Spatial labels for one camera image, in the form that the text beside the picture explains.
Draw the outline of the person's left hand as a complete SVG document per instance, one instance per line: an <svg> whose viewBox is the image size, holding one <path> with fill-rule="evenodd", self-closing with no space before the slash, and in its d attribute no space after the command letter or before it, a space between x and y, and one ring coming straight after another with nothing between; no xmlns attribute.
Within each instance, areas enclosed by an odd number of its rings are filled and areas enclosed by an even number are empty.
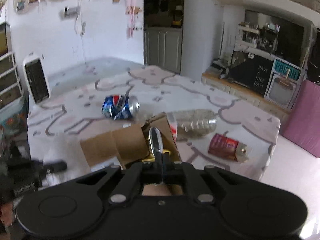
<svg viewBox="0 0 320 240"><path fill-rule="evenodd" d="M13 212L13 202L1 204L0 214L1 222L5 226L10 226L15 217Z"/></svg>

